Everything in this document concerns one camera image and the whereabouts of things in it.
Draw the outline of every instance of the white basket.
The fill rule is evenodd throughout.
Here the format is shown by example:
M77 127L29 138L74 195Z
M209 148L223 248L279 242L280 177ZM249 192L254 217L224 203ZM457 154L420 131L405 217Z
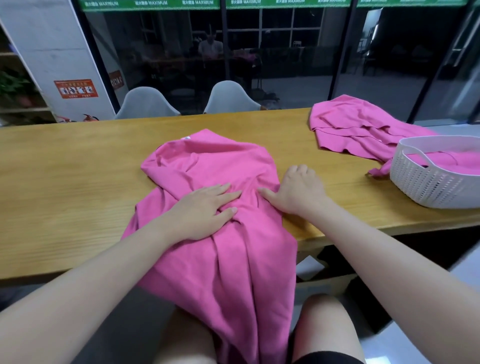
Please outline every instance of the white basket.
M480 138L433 135L401 139L396 146L390 179L413 201L426 207L480 207L480 176L444 170L425 155L439 151L480 153ZM407 154L418 154L428 167L415 163Z

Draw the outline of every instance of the pink garment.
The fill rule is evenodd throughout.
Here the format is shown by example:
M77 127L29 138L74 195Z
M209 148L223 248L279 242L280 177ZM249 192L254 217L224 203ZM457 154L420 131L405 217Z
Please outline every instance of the pink garment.
M385 176L390 172L400 139L437 135L422 126L399 121L378 106L348 95L315 104L310 114L310 129L315 131L318 145L322 148L334 152L346 150L354 156L384 162L380 169L368 171L373 176ZM479 153L445 151L427 153L427 156L446 170L480 175ZM408 157L426 165L423 158L416 154Z
M222 340L218 361L240 352L247 363L284 363L293 311L297 242L280 213L257 193L277 190L265 148L202 130L160 146L142 164L158 186L136 208L123 237L205 186L242 190L238 212L212 236L166 252L139 284L207 324Z

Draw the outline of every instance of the chair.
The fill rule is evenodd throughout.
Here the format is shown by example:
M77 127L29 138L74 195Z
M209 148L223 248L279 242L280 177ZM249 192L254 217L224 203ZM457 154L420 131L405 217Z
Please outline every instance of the chair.
M222 81L213 86L204 114L256 110L260 110L260 104L253 101L242 86L233 81Z
M160 91L152 87L141 86L127 93L115 119L158 118L178 115L180 115L178 110L168 103Z

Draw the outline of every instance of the potted plant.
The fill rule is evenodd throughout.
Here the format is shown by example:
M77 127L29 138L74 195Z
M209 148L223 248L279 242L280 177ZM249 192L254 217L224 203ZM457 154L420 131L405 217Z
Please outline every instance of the potted plant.
M0 97L13 106L33 107L31 95L34 93L35 85L28 78L11 69L0 71Z

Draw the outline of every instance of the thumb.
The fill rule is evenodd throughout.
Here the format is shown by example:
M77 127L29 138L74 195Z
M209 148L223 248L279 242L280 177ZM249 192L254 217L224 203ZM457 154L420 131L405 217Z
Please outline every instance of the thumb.
M215 224L218 226L218 229L230 221L237 211L238 209L236 207L229 207L220 212L218 215L215 215Z
M276 198L276 193L273 192L272 190L269 190L268 188L263 188L263 187L260 187L258 189L258 192L260 193L260 195L265 199L267 200L268 202L270 202L271 204L274 203L275 201L275 198Z

